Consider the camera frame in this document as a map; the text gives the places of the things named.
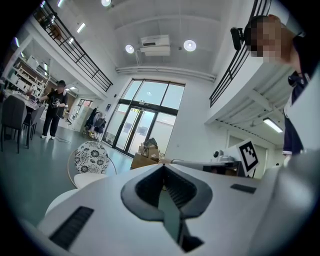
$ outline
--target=man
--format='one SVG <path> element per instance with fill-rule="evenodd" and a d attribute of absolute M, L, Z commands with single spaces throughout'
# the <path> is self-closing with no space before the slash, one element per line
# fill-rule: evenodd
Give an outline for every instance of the man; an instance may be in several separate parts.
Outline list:
<path fill-rule="evenodd" d="M 293 90 L 284 108 L 285 133 L 282 154 L 286 157 L 299 154 L 303 145 L 287 112 L 315 71 L 319 61 L 318 46 L 307 36 L 295 35 L 274 15 L 252 17 L 244 29 L 244 41 L 253 56 L 289 65 L 295 70 L 288 77 Z"/>
<path fill-rule="evenodd" d="M 62 118 L 64 108 L 68 105 L 68 94 L 65 91 L 65 87 L 65 81 L 61 80 L 57 83 L 57 89 L 51 91 L 48 95 L 39 98 L 39 101 L 48 101 L 49 104 L 43 125 L 43 133 L 41 135 L 42 139 L 47 137 L 50 123 L 50 139 L 54 140 L 56 137 L 59 119 Z"/>

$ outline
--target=glass door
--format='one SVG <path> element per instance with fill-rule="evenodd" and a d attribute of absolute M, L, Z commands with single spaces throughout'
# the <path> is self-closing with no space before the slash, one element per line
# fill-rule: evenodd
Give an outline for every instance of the glass door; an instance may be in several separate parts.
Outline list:
<path fill-rule="evenodd" d="M 138 107 L 131 107 L 124 118 L 117 134 L 115 148 L 134 157 L 141 143 L 145 142 L 150 127 L 155 121 L 155 112 Z"/>

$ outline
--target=white sneakers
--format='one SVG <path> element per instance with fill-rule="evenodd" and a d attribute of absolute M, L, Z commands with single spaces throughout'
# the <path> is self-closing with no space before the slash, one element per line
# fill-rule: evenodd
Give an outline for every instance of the white sneakers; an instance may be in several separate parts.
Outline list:
<path fill-rule="evenodd" d="M 44 136 L 44 135 L 41 135 L 41 139 L 45 139 L 47 136 Z M 55 140 L 56 137 L 53 137 L 53 136 L 49 136 L 49 139 L 51 140 Z"/>

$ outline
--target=gray floor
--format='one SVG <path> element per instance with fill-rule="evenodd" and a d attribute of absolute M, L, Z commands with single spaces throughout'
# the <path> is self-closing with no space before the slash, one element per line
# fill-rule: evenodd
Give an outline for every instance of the gray floor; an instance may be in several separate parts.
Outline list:
<path fill-rule="evenodd" d="M 0 152 L 1 188 L 17 215 L 33 225 L 44 217 L 49 204 L 57 196 L 74 189 L 67 174 L 68 157 L 88 141 L 79 132 L 62 127 L 58 128 L 56 136 L 70 143 L 41 139 L 42 128 L 41 121 L 29 149 L 25 146 L 26 136 L 23 136 L 20 154 L 17 154 L 17 142 L 13 140 L 4 141 L 3 152 Z M 103 145 L 118 174 L 130 170 L 131 158 Z"/>

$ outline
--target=balcony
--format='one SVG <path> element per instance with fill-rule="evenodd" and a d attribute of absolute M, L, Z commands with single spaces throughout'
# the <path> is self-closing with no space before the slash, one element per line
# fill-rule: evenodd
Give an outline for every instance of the balcony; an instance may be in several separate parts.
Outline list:
<path fill-rule="evenodd" d="M 47 1 L 34 11 L 33 16 L 56 44 L 105 92 L 113 83 L 89 57 L 57 13 Z"/>
<path fill-rule="evenodd" d="M 268 15 L 269 9 L 271 5 L 271 0 L 254 0 L 252 11 L 250 17 L 258 16 L 258 15 Z M 215 104 L 215 102 L 219 99 L 219 97 L 224 93 L 226 88 L 229 86 L 231 81 L 235 78 L 240 68 L 245 63 L 249 51 L 247 46 L 243 43 L 240 50 L 238 50 L 233 58 L 228 68 L 226 69 L 222 79 L 219 84 L 214 89 L 213 93 L 210 96 L 210 108 Z"/>

